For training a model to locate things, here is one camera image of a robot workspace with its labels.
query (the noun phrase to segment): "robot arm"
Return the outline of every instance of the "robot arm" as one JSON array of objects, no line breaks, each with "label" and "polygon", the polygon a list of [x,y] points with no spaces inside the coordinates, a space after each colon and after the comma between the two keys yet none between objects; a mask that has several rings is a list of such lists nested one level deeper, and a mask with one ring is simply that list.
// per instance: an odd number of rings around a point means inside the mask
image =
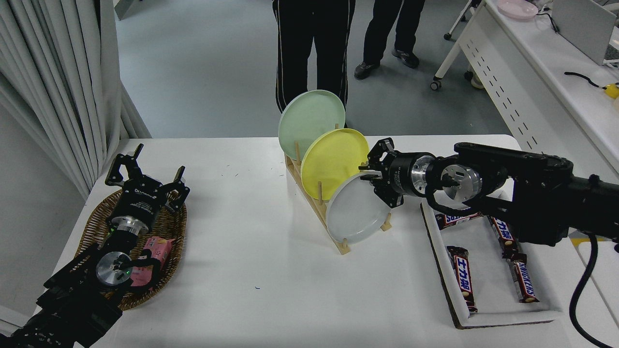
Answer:
[{"label": "robot arm", "polygon": [[[554,246],[567,237],[568,227],[619,237],[619,185],[601,182],[596,175],[575,177],[572,162],[557,156],[469,142],[456,144],[454,150],[457,154],[446,158],[401,153],[387,138],[378,141],[360,169],[380,172],[364,179],[392,207],[402,204],[405,195],[416,195],[445,214],[481,212],[510,223],[521,242]],[[512,200],[489,197],[507,178],[514,180]],[[459,211],[438,204],[438,190],[469,208]]]},{"label": "robot arm", "polygon": [[[118,305],[126,293],[147,290],[158,281],[159,260],[132,260],[129,254],[137,245],[137,236],[152,231],[161,208],[176,212],[189,188],[182,178],[184,167],[165,185],[142,174],[137,165],[142,146],[133,154],[118,154],[108,172],[105,183],[122,187],[123,193],[107,218],[109,234],[103,246],[90,245],[47,280],[47,291],[37,300],[41,311],[11,337],[0,334],[0,347],[66,348],[75,342],[90,347],[123,315]],[[120,172],[122,165],[127,169],[126,181]],[[150,265],[149,283],[131,287],[133,267]]]}]

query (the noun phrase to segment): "pink package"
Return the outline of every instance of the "pink package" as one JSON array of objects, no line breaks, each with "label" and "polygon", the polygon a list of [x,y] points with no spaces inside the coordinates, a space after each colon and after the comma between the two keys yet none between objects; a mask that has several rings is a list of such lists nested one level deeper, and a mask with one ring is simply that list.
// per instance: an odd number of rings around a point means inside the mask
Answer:
[{"label": "pink package", "polygon": [[[146,241],[143,250],[150,250],[151,257],[159,260],[161,262],[161,268],[163,268],[168,255],[170,255],[170,250],[172,250],[173,241],[174,239],[150,237]],[[135,287],[148,284],[152,275],[152,267],[153,266],[133,267],[133,272],[131,273],[133,284],[131,284],[131,286]]]}]

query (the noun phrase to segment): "person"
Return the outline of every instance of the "person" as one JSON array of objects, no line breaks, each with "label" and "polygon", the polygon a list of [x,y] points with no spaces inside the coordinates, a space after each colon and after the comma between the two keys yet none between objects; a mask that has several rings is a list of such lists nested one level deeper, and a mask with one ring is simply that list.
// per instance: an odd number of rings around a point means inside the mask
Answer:
[{"label": "person", "polygon": [[277,20],[275,99],[283,111],[307,92],[308,58],[316,45],[317,89],[348,99],[346,52],[355,0],[273,0]]},{"label": "person", "polygon": [[425,0],[374,0],[373,17],[365,32],[363,62],[355,68],[357,79],[365,79],[372,70],[380,67],[387,47],[387,37],[396,19],[396,44],[391,54],[411,69],[419,65],[413,47],[424,3]]}]

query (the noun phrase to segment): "snickers logo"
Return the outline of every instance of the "snickers logo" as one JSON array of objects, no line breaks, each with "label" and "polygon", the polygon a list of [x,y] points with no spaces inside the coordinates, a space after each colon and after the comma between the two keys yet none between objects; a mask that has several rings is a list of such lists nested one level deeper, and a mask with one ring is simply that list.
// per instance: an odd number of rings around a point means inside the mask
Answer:
[{"label": "snickers logo", "polygon": [[518,273],[520,278],[522,279],[522,283],[524,284],[524,290],[527,292],[526,295],[535,297],[535,291],[533,290],[533,283],[531,283],[531,278],[529,277],[529,271],[527,270],[527,266],[522,262],[516,262],[518,267]]},{"label": "snickers logo", "polygon": [[455,256],[454,261],[456,262],[456,276],[458,279],[458,284],[460,285],[460,289],[462,291],[472,293],[473,291],[470,284],[469,262],[465,258],[461,258],[460,256]]},{"label": "snickers logo", "polygon": [[468,217],[445,215],[445,225],[453,224],[455,222],[458,222],[459,220],[466,219],[466,218]]},{"label": "snickers logo", "polygon": [[506,223],[504,223],[503,221],[500,221],[499,219],[495,219],[494,217],[492,219],[494,220],[496,229],[499,232],[499,236],[502,239],[516,241],[514,237],[511,235],[511,233],[509,232],[509,229]]}]

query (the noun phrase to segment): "cardboard tray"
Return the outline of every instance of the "cardboard tray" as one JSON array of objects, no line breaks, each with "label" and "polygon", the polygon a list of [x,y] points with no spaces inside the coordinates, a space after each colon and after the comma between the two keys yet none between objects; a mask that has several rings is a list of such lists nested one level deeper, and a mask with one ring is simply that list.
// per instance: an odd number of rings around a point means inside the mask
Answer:
[{"label": "cardboard tray", "polygon": [[[444,198],[437,192],[437,201]],[[514,283],[507,262],[501,258],[501,248],[486,217],[479,217],[439,231],[436,212],[426,200],[421,204],[428,238],[432,245],[441,284],[458,329],[487,328],[520,324],[548,323],[558,318],[561,308],[556,301],[556,292],[545,282],[546,272],[536,263],[536,250],[527,243],[520,244],[527,254],[527,268],[540,300],[537,303],[519,303],[517,283]],[[469,264],[475,305],[478,313],[469,313],[466,302],[457,284],[456,275],[446,246],[461,246],[469,251]]]}]

